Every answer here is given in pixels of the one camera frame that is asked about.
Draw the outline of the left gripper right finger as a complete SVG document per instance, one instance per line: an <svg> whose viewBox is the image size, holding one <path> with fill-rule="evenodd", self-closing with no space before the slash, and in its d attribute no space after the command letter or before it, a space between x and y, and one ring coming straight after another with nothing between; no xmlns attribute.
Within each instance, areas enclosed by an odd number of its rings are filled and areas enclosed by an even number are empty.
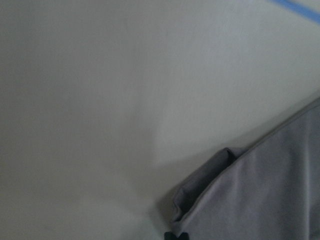
<svg viewBox="0 0 320 240"><path fill-rule="evenodd" d="M189 240L189 234L187 232L181 233L178 240Z"/></svg>

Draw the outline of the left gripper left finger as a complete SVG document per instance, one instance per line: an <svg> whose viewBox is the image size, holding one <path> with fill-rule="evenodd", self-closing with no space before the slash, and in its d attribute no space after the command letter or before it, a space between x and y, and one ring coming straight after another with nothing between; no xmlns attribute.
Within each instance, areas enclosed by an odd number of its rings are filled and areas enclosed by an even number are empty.
<svg viewBox="0 0 320 240"><path fill-rule="evenodd" d="M175 235L172 232L165 232L164 240L175 240Z"/></svg>

